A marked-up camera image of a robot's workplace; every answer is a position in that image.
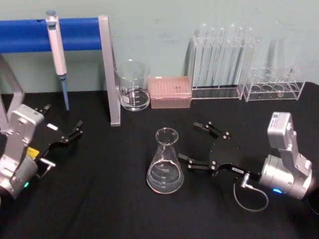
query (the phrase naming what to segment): yellow warning label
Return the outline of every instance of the yellow warning label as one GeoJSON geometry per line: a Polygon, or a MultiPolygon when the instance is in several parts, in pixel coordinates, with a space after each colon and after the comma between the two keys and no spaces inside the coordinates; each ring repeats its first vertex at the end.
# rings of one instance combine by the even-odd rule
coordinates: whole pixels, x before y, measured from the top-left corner
{"type": "Polygon", "coordinates": [[[26,154],[32,159],[35,159],[36,156],[38,156],[39,153],[40,152],[38,150],[36,150],[34,148],[31,148],[31,147],[28,147],[28,150],[26,152],[26,154]]]}

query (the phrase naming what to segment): pipette tip box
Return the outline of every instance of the pipette tip box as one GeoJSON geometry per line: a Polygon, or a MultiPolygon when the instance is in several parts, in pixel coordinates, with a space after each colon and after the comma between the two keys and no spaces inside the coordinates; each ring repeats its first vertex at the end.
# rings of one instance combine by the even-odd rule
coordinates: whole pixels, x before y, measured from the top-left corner
{"type": "Polygon", "coordinates": [[[189,108],[191,102],[191,80],[188,77],[150,78],[152,109],[189,108]]]}

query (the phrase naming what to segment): erlenmeyer flask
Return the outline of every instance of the erlenmeyer flask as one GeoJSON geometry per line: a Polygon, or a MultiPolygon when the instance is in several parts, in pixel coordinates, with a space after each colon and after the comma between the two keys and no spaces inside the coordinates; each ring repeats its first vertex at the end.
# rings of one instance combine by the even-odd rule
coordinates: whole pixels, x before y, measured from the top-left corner
{"type": "Polygon", "coordinates": [[[184,181],[174,144],[178,133],[172,128],[161,128],[156,132],[158,149],[147,172],[146,181],[157,193],[173,193],[184,181]]]}

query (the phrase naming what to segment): blue led light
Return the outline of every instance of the blue led light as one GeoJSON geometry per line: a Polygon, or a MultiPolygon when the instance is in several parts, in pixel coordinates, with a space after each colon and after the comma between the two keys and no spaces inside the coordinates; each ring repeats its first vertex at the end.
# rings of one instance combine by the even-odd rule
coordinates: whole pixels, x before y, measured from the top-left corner
{"type": "Polygon", "coordinates": [[[278,189],[278,188],[274,188],[273,191],[274,191],[275,193],[280,193],[280,194],[283,193],[283,192],[282,192],[280,189],[278,189]]]}

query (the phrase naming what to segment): blue bar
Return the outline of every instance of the blue bar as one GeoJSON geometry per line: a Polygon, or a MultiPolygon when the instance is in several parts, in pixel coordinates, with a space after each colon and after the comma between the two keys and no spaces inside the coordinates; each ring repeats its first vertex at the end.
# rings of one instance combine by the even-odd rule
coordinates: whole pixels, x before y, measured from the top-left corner
{"type": "MultiPolygon", "coordinates": [[[[60,19],[65,51],[101,50],[98,18],[60,19]]],[[[0,21],[0,53],[51,51],[46,22],[0,21]]]]}

